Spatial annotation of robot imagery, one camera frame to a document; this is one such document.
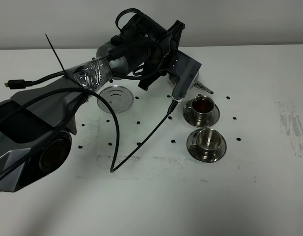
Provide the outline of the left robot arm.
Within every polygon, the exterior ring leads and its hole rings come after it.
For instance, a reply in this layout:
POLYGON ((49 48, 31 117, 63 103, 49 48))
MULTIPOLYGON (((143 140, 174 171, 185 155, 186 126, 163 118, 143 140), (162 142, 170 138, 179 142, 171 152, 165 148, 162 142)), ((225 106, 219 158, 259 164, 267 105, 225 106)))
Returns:
POLYGON ((0 103, 0 193, 16 192, 57 170, 76 134, 75 114, 90 97, 107 104, 98 90, 112 79, 138 81, 147 90, 177 59, 185 25, 165 29, 141 11, 87 62, 36 81, 10 80, 16 93, 0 103))

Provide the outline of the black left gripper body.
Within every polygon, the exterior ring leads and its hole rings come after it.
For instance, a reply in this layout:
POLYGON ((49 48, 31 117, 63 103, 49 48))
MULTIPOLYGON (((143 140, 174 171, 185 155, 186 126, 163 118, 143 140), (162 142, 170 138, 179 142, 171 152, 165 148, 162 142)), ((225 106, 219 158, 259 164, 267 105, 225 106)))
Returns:
POLYGON ((120 19, 129 14, 121 12, 115 19, 119 34, 110 39, 114 46, 109 51, 110 62, 123 61, 111 66, 114 77, 118 79, 147 79, 155 73, 165 71, 175 62, 177 49, 166 49, 167 30, 143 12, 133 12, 133 16, 123 26, 120 19), (154 66, 150 75, 143 75, 143 66, 154 66))

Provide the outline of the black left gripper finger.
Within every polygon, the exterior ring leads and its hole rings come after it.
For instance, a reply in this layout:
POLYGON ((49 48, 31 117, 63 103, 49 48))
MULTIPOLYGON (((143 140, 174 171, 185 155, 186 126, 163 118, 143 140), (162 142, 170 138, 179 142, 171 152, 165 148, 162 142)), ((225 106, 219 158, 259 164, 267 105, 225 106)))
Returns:
MULTIPOLYGON (((154 66, 143 66, 142 68, 143 75, 150 75, 152 72, 155 71, 155 69, 156 68, 154 66)), ((165 71, 157 72, 153 76, 149 76, 147 79, 140 80, 138 87, 143 90, 148 90, 149 86, 152 83, 154 83, 161 76, 165 76, 165 75, 166 75, 165 71)))
POLYGON ((184 28, 185 24, 176 20, 176 22, 167 30, 165 38, 166 49, 178 49, 184 28))

